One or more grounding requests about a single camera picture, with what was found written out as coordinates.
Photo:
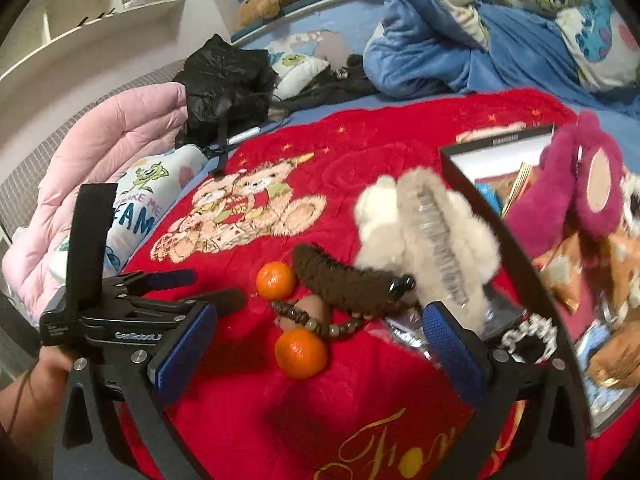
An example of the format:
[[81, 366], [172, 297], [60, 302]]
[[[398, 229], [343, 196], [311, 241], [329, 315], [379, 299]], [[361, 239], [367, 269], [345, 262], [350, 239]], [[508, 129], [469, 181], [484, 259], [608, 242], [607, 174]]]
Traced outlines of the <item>person left hand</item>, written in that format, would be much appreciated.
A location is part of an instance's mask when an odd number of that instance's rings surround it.
[[35, 364], [1, 390], [1, 427], [20, 451], [30, 451], [60, 416], [74, 362], [60, 347], [42, 347]]

